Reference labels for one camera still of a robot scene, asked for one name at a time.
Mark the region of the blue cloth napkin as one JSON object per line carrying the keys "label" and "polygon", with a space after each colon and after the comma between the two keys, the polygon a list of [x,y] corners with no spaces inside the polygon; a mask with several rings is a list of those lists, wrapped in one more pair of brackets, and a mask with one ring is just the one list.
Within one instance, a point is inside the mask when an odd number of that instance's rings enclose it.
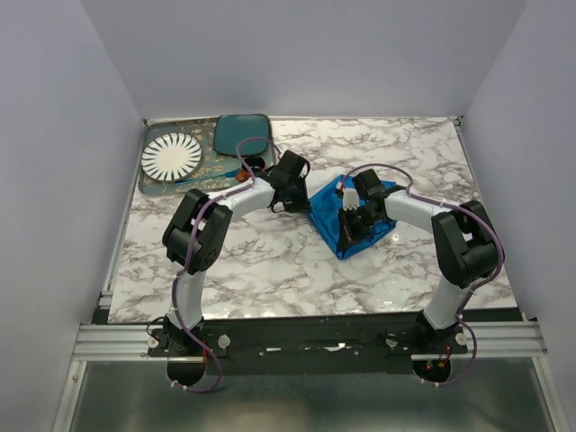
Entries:
{"label": "blue cloth napkin", "polygon": [[338,250],[339,221],[338,211],[342,208],[342,199],[337,196],[336,189],[343,179],[339,175],[310,198],[309,219],[315,230],[321,235],[328,248],[340,259],[348,259],[379,242],[396,228],[396,221],[380,221],[370,229],[366,239],[354,245]]}

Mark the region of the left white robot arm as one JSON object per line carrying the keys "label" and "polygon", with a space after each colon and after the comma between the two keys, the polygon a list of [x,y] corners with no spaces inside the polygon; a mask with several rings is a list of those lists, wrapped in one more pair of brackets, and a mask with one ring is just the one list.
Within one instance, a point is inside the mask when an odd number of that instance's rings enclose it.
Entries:
{"label": "left white robot arm", "polygon": [[304,157],[287,150],[274,166],[261,169],[246,161],[242,166],[248,180],[217,193],[188,191],[168,223],[162,244],[176,265],[176,276],[162,329],[149,333],[151,350],[188,356],[199,345],[207,351],[200,337],[204,280],[221,254],[232,222],[277,204],[289,213],[311,210],[306,185],[311,164]]}

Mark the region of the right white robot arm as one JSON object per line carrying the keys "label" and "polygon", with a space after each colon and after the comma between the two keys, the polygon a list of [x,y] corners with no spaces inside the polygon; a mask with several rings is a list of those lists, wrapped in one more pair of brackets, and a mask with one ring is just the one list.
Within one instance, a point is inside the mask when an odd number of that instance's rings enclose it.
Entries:
{"label": "right white robot arm", "polygon": [[338,180],[337,251],[367,240],[380,222],[401,221],[433,235],[442,277],[409,332],[420,350],[432,353],[445,344],[473,293],[498,275],[504,251],[480,202],[440,202],[413,193],[412,184],[388,187],[372,169]]}

